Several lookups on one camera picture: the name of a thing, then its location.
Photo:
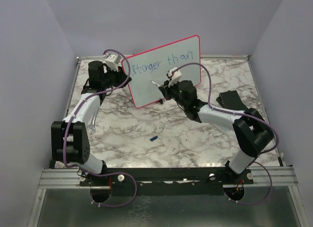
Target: whiteboard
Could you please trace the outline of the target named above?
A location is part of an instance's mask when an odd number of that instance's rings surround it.
[[[131,82],[128,84],[136,108],[149,105],[163,99],[161,91],[154,81],[163,85],[167,72],[190,62],[200,63],[200,37],[194,35],[173,43],[153,48],[127,58],[131,66]],[[128,66],[122,61],[124,72]],[[201,68],[190,65],[182,68],[182,80],[191,80],[194,86],[201,82]]]

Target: red whiteboard frame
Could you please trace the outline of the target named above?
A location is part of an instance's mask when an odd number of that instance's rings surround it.
[[[199,35],[192,35],[192,36],[189,36],[189,37],[187,37],[187,38],[183,38],[183,39],[180,39],[180,40],[171,42],[171,43],[169,43],[169,44],[165,44],[165,45],[162,45],[162,46],[159,46],[159,47],[152,48],[152,49],[149,49],[149,50],[147,50],[147,51],[134,54],[134,55],[128,57],[127,59],[130,59],[130,58],[132,58],[132,57],[141,55],[141,54],[146,53],[146,52],[150,52],[150,51],[156,50],[156,49],[161,48],[161,47],[165,47],[165,46],[168,46],[168,45],[175,44],[175,43],[180,42],[180,41],[183,41],[183,40],[187,40],[187,39],[193,38],[193,37],[198,37],[198,39],[199,39],[199,57],[200,57],[200,58],[199,58],[199,63],[201,63],[201,47],[200,47],[200,36],[199,36]],[[122,60],[122,68],[123,68],[123,71],[124,71],[124,73],[125,73],[124,66],[123,66],[124,61],[125,61],[125,59]],[[195,87],[198,86],[198,85],[201,83],[201,67],[199,67],[199,70],[200,70],[200,82],[199,82],[197,85],[195,85]],[[129,88],[129,92],[131,93],[134,106],[135,106],[135,108],[137,108],[137,109],[140,109],[140,108],[142,108],[142,107],[148,106],[148,105],[150,105],[150,104],[153,104],[153,103],[159,101],[159,100],[153,101],[153,102],[151,102],[151,103],[149,103],[149,104],[146,104],[146,105],[144,105],[144,106],[137,107],[136,104],[135,104],[135,101],[134,101],[134,97],[133,97],[133,94],[132,94],[131,86],[129,86],[129,84],[128,84],[128,88]]]

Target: screw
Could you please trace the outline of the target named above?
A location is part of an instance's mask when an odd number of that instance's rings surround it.
[[[253,179],[253,174],[249,172],[249,173],[246,175],[246,177],[247,177],[249,180],[252,180],[252,179]]]
[[[211,174],[209,175],[209,179],[210,179],[211,181],[215,180],[215,175],[214,175],[213,173],[211,173]]]

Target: blue marker cap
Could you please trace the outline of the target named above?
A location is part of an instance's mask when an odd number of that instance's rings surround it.
[[[151,138],[150,141],[154,141],[155,139],[157,139],[157,136],[154,136],[153,138]]]

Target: orange wire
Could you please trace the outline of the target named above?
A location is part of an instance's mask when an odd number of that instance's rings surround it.
[[[110,179],[110,189],[112,189],[112,178],[109,177],[109,179]]]
[[[243,180],[240,180],[239,184],[236,186],[236,190],[238,191],[238,186],[243,182]]]

